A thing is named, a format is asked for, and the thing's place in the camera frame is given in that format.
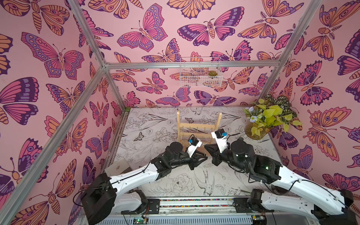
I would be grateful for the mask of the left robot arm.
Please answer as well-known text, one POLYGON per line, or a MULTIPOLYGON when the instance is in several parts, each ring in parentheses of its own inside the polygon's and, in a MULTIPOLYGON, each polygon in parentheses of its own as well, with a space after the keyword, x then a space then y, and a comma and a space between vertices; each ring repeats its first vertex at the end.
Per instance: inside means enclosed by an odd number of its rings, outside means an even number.
POLYGON ((148 208, 148 200, 137 187, 166 177, 175 168, 188 165, 191 170, 207 160, 207 156, 191 146, 183 151, 173 142, 165 151, 139 169, 108 176, 105 172, 95 178, 81 195, 81 204, 89 225, 96 225, 111 213, 141 214, 148 208))

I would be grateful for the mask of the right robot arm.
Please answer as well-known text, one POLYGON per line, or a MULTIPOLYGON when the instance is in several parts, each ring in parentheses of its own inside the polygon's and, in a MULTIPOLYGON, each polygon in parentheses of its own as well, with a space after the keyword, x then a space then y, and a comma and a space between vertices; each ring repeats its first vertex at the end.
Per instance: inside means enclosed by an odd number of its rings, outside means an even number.
POLYGON ((238 211, 288 212, 314 220, 320 225, 356 225, 357 214, 350 208, 354 196, 349 190, 331 190, 289 170, 270 157, 255 154, 252 145, 239 138, 232 144, 219 139, 206 144, 212 163, 222 162, 267 189, 253 189, 245 200, 234 200, 238 211))

